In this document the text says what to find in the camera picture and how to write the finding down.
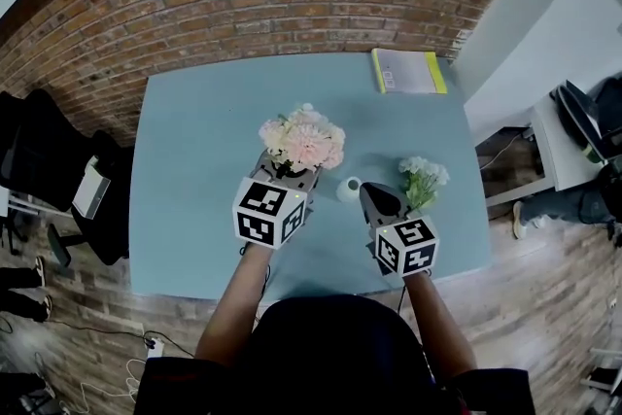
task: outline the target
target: person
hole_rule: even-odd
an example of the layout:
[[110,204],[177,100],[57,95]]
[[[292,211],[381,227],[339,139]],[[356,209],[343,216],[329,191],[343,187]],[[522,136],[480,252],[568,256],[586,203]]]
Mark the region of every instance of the person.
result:
[[535,413],[527,372],[478,369],[426,273],[404,278],[423,350],[396,311],[356,295],[286,298],[253,331],[272,253],[246,246],[194,359],[147,361],[136,415]]
[[610,227],[622,221],[622,176],[610,163],[592,182],[571,189],[538,193],[514,203],[512,211],[512,228],[517,239],[527,236],[529,224],[543,227],[545,217],[574,224],[604,224]]
[[0,372],[0,406],[6,407],[35,391],[46,391],[50,398],[56,398],[56,393],[43,375]]
[[35,259],[34,268],[0,268],[0,311],[44,322],[52,313],[52,298],[46,295],[39,303],[27,295],[13,293],[10,289],[33,289],[46,286],[43,258]]

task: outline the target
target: small white cup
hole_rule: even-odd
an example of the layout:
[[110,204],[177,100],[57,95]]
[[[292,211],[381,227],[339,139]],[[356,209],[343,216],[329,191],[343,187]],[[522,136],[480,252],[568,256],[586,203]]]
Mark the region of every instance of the small white cup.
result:
[[337,199],[341,202],[353,202],[359,198],[361,180],[357,177],[345,179],[337,187]]

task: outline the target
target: power strip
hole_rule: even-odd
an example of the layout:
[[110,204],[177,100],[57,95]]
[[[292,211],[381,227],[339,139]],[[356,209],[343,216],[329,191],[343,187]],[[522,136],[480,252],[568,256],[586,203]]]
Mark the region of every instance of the power strip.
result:
[[149,358],[160,358],[164,354],[164,343],[155,337],[151,340],[154,347],[151,347],[150,344],[147,348],[147,360]]

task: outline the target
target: cable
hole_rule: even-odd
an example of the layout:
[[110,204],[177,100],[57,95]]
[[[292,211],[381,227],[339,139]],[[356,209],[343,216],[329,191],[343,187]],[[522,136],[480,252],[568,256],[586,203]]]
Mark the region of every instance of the cable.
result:
[[489,222],[493,222],[494,220],[498,220],[499,218],[505,218],[507,215],[509,215],[512,211],[514,210],[514,208],[510,208],[509,211],[506,211],[505,213],[503,213],[502,215],[498,215],[494,218],[489,218],[488,221]]
[[136,337],[138,339],[142,339],[143,342],[145,343],[145,346],[147,346],[149,349],[152,349],[152,346],[150,346],[150,343],[148,342],[148,341],[150,341],[150,338],[147,337],[147,334],[148,333],[150,333],[150,334],[158,334],[158,335],[161,335],[162,337],[164,337],[168,342],[170,342],[173,346],[175,346],[180,351],[183,351],[189,357],[194,358],[194,355],[192,353],[190,353],[188,350],[182,348],[179,344],[177,344],[173,339],[171,339],[165,333],[159,332],[157,330],[147,330],[145,333],[143,333],[143,335],[140,335],[138,333],[125,332],[123,330],[102,330],[102,329],[95,329],[93,327],[77,327],[77,326],[72,326],[70,324],[67,324],[66,322],[62,322],[60,320],[46,320],[46,323],[61,324],[61,325],[64,325],[64,326],[66,326],[66,327],[68,327],[70,329],[75,329],[75,330],[92,330],[94,332],[107,333],[107,334],[111,334],[111,335],[129,335],[131,337]]
[[[66,407],[69,411],[72,411],[74,413],[81,413],[81,414],[87,414],[90,413],[90,406],[88,405],[88,402],[86,401],[86,393],[85,393],[85,386],[88,386],[92,389],[94,389],[95,391],[98,391],[100,393],[103,393],[104,395],[110,397],[110,398],[131,398],[132,401],[134,401],[134,403],[136,402],[136,398],[134,396],[136,396],[138,394],[138,386],[140,385],[140,380],[138,380],[136,377],[134,377],[134,374],[131,372],[131,370],[129,369],[129,364],[132,362],[138,362],[138,363],[142,363],[145,364],[145,362],[143,362],[142,360],[138,360],[136,358],[131,358],[127,361],[127,363],[125,364],[125,369],[127,370],[127,373],[129,374],[129,377],[127,377],[125,379],[125,386],[127,386],[127,394],[123,394],[123,395],[113,395],[112,393],[108,393],[107,391],[104,391],[101,388],[98,388],[97,386],[93,386],[92,384],[88,384],[87,382],[81,382],[80,383],[80,389],[82,391],[82,401],[85,404],[86,410],[77,410],[77,409],[71,409],[67,403],[65,403],[64,401],[60,402],[60,407],[62,408],[63,406]],[[138,385],[137,386],[132,386],[131,383],[133,382],[137,382]]]
[[4,318],[4,317],[0,317],[0,318],[1,318],[2,320],[4,320],[4,321],[7,323],[7,325],[9,326],[9,329],[8,329],[8,330],[0,328],[0,332],[4,332],[4,333],[7,333],[7,334],[12,334],[12,333],[13,333],[13,326],[11,325],[11,322],[9,322],[9,321],[8,321],[6,318]]
[[158,332],[157,330],[147,330],[145,332],[145,335],[147,335],[148,333],[156,333],[157,335],[161,335],[162,337],[164,337],[164,339],[166,339],[168,342],[170,342],[173,346],[175,346],[177,349],[179,349],[180,351],[183,351],[184,353],[186,353],[189,357],[194,358],[194,355],[192,353],[190,353],[189,351],[185,350],[184,348],[182,348],[179,344],[177,344],[173,339],[171,339],[168,335],[166,335],[165,333],[162,332]]
[[511,145],[512,145],[512,143],[513,143],[513,142],[514,142],[514,141],[515,141],[518,137],[520,137],[522,134],[523,134],[523,132],[520,132],[520,133],[516,134],[516,136],[515,136],[512,140],[510,140],[510,141],[509,141],[509,144],[507,144],[507,145],[506,145],[503,149],[501,149],[501,150],[497,153],[497,155],[496,155],[495,157],[493,157],[490,161],[488,161],[488,162],[487,162],[486,164],[484,164],[481,168],[479,168],[479,171],[482,171],[484,168],[488,168],[491,164],[493,164],[493,163],[497,160],[497,158],[498,158],[499,156],[501,156],[501,154],[503,154],[505,151],[507,151],[507,149],[509,148],[509,146],[511,146]]
[[406,286],[401,288],[401,297],[399,298],[399,304],[397,305],[397,314],[401,310],[401,305],[404,303],[404,295],[406,294]]
[[70,329],[75,329],[75,330],[93,330],[94,332],[108,333],[110,335],[131,335],[132,337],[137,337],[138,339],[145,338],[143,335],[140,335],[138,333],[125,332],[123,330],[101,330],[101,329],[94,329],[93,327],[77,327],[77,326],[72,326],[70,324],[67,324],[66,322],[62,322],[60,320],[46,320],[45,323],[46,324],[61,324],[66,327],[69,327]]
[[261,288],[261,297],[263,297],[263,293],[265,293],[265,288],[268,285],[268,280],[270,280],[271,272],[272,272],[272,269],[270,268],[270,265],[268,265],[268,269],[265,272],[265,280],[263,281],[263,287]]

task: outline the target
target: notebook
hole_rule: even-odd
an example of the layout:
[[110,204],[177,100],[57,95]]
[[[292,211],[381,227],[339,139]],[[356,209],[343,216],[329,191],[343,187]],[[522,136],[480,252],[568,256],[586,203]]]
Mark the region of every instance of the notebook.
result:
[[371,51],[382,93],[447,93],[434,52]]

